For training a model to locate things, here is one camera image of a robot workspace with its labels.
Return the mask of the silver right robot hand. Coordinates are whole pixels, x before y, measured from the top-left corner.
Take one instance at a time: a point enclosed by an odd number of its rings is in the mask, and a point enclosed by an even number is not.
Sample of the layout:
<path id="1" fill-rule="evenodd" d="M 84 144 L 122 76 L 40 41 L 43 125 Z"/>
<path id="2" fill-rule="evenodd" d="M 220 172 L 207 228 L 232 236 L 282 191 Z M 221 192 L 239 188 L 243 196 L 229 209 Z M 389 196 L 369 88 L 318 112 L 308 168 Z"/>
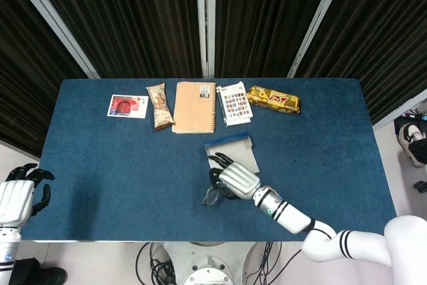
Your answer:
<path id="1" fill-rule="evenodd" d="M 220 168 L 209 170 L 211 187 L 229 200 L 250 200 L 261 187 L 260 179 L 247 167 L 223 153 L 208 156 Z"/>

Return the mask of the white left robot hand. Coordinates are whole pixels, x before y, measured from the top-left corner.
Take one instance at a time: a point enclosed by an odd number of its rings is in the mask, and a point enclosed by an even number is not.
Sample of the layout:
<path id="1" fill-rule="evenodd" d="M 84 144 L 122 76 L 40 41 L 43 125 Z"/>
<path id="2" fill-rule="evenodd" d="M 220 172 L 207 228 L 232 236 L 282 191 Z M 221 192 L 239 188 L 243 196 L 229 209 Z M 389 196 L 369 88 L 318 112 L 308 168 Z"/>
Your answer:
<path id="1" fill-rule="evenodd" d="M 34 191 L 43 180 L 54 180 L 54 175 L 37 164 L 25 164 L 10 171 L 1 183 L 1 227 L 21 228 L 31 216 L 46 208 L 51 199 L 49 184 L 43 187 L 39 202 L 33 203 Z"/>

